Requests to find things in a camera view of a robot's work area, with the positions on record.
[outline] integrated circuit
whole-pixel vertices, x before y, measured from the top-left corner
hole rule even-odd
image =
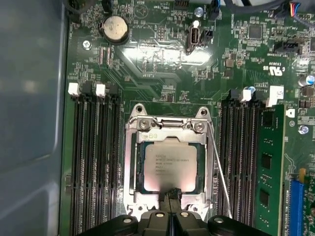
[[[249,26],[249,38],[261,39],[262,37],[262,26],[251,25]]]
[[[266,191],[260,189],[260,191],[259,191],[259,201],[260,201],[265,207],[268,207],[268,206],[269,206],[269,198],[270,198],[269,193],[267,193]]]
[[[225,66],[232,68],[234,66],[234,60],[233,59],[226,59],[225,60]]]
[[[192,192],[196,188],[197,149],[188,143],[168,138],[145,148],[144,189],[161,191],[180,188]]]
[[[231,70],[231,69],[226,69],[226,70],[224,71],[224,76],[225,76],[225,77],[229,77],[229,78],[233,77],[233,70]]]
[[[274,123],[274,113],[271,111],[262,113],[262,125],[265,127],[273,126]]]
[[[311,38],[310,50],[315,52],[315,37]]]
[[[263,153],[261,157],[261,166],[268,170],[271,169],[271,155]]]

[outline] white plastic tab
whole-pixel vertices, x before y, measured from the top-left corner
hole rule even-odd
[[[295,109],[287,109],[285,115],[290,118],[295,118]]]
[[[69,83],[68,93],[71,96],[78,97],[80,95],[80,88],[78,83]]]
[[[96,95],[98,97],[105,97],[106,95],[106,86],[102,84],[96,85]]]
[[[284,99],[284,87],[283,86],[270,86],[269,90],[270,98]]]
[[[241,102],[249,102],[252,99],[252,91],[244,89],[240,95]]]

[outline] wire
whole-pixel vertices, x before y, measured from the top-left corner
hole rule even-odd
[[[298,21],[299,23],[310,27],[310,28],[315,28],[315,25],[309,22],[306,22],[304,20],[302,20],[298,15],[297,15],[297,9],[299,8],[299,6],[301,5],[301,3],[294,3],[294,2],[290,2],[290,13],[291,13],[291,17],[293,17],[294,20]]]
[[[225,5],[234,14],[251,14],[259,11],[269,10],[284,3],[286,0],[274,0],[258,6],[237,6],[232,0],[224,0]]]
[[[226,199],[226,202],[227,202],[228,217],[230,217],[232,219],[230,198],[228,196],[227,187],[226,187],[226,183],[225,183],[225,180],[224,180],[224,174],[223,174],[223,170],[222,170],[222,167],[221,167],[221,162],[220,162],[219,153],[218,153],[218,149],[217,149],[217,144],[216,144],[216,141],[215,141],[214,127],[212,125],[210,125],[210,123],[208,123],[208,126],[209,126],[209,129],[210,129],[210,135],[211,135],[211,139],[212,139],[212,143],[213,143],[213,148],[215,150],[215,156],[216,156],[216,159],[217,159],[217,162],[218,162],[220,178],[221,178],[221,182],[222,182],[223,189],[224,189],[224,195],[225,195],[225,199]]]
[[[302,20],[298,15],[293,16],[293,19],[300,22],[301,24],[304,24],[307,27],[315,28],[314,24]]]
[[[63,5],[64,5],[64,7],[68,10],[68,11],[70,11],[70,12],[72,12],[72,13],[74,13],[74,14],[82,14],[82,13],[84,13],[84,12],[86,12],[86,11],[88,11],[92,6],[94,6],[95,4],[96,4],[96,2],[97,2],[97,0],[89,0],[88,2],[86,2],[85,3],[85,5],[82,7],[82,8],[80,8],[79,10],[78,9],[75,9],[73,6],[71,6],[71,4],[70,4],[70,2],[69,2],[70,0],[63,0]]]

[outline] cpu socket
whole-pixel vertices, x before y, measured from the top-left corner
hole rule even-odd
[[[214,163],[208,108],[193,118],[148,115],[134,106],[126,124],[124,205],[128,214],[158,209],[158,194],[180,188],[182,208],[202,218],[210,206]]]

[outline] blue expansion slot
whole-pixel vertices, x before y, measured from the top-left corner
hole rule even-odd
[[[291,181],[289,235],[302,236],[304,184]]]

